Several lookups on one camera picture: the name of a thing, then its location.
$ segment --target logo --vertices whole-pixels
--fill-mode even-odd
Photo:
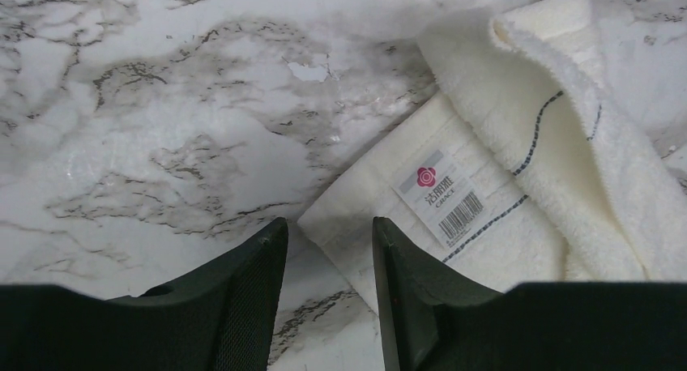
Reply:
[[[434,205],[434,203],[438,201],[439,203],[436,205],[436,207],[440,207],[455,192],[455,189],[451,188],[453,184],[453,180],[450,179],[449,176],[445,176],[444,179],[442,179],[442,181],[439,182],[439,184],[432,189],[429,194],[427,194],[425,201],[427,201],[430,206]]]
[[[422,187],[434,186],[434,184],[437,183],[437,178],[434,177],[435,175],[437,175],[437,172],[434,168],[420,167],[417,169],[417,185]]]

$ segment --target towel fold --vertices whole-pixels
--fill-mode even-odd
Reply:
[[[418,43],[460,116],[561,230],[575,266],[599,280],[687,279],[687,200],[595,63],[484,10],[449,15]]]
[[[597,86],[607,87],[591,0],[543,0],[506,12],[502,18],[570,58]]]

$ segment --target marble floor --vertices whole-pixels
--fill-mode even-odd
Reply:
[[[0,280],[139,295],[295,221],[436,90],[436,16],[536,0],[0,0]],[[687,141],[687,0],[595,0],[619,102]],[[382,370],[292,226],[271,370]]]

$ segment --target towel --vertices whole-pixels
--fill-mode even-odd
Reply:
[[[561,6],[570,8],[568,15],[552,16]],[[589,0],[546,0],[506,16],[567,53],[604,86]],[[570,254],[563,236],[459,114],[439,92],[362,156],[298,220],[306,236],[375,313],[370,232],[374,216],[391,218],[432,256],[501,292],[524,281],[591,279],[581,259]],[[485,207],[482,221],[470,224],[467,235],[452,248],[432,233],[394,189],[399,174],[403,179],[403,173],[419,170],[428,152],[439,149],[468,170],[467,177]]]
[[[457,113],[562,232],[578,268],[598,280],[687,279],[687,199],[648,137],[594,64],[516,23],[454,13],[418,44]]]
[[[435,161],[438,151],[458,165],[460,175],[454,179],[467,181],[484,208],[481,220],[470,223],[469,231],[451,247],[432,233],[395,190],[405,181],[421,193],[440,187],[438,182],[419,185],[424,183],[423,176],[441,180],[446,159]],[[435,174],[418,175],[421,168],[434,169]],[[446,205],[459,207],[467,196]],[[371,239],[374,216],[392,219],[423,250],[498,291],[505,292],[523,281],[564,277],[562,235],[442,93],[364,154],[297,222],[377,313]]]

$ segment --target folded towel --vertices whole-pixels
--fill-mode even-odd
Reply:
[[[466,11],[420,49],[460,116],[592,278],[687,279],[687,199],[598,71],[508,16]]]
[[[555,16],[561,8],[566,15]],[[604,85],[589,0],[546,0],[506,16],[568,54]],[[446,248],[394,191],[399,175],[403,179],[403,173],[420,168],[427,152],[437,149],[468,170],[486,210],[453,248]],[[498,291],[523,281],[591,278],[441,93],[361,157],[298,220],[375,312],[370,228],[376,215],[392,218],[435,258]]]
[[[458,165],[454,182],[463,178],[471,188],[462,195],[456,190],[457,199],[446,204],[458,208],[456,217],[449,212],[430,226],[445,218],[454,221],[449,225],[456,225],[455,221],[474,214],[469,207],[461,207],[470,201],[473,190],[483,207],[454,244],[446,243],[441,233],[435,236],[401,199],[403,192],[395,191],[410,181],[419,194],[431,193],[440,186],[447,161]],[[425,172],[418,175],[420,169]],[[434,186],[422,186],[432,179]],[[419,204],[426,203],[420,198]],[[305,235],[322,248],[375,313],[371,229],[377,215],[391,218],[419,247],[449,267],[498,291],[523,281],[563,279],[561,234],[441,93],[363,155],[298,220]]]

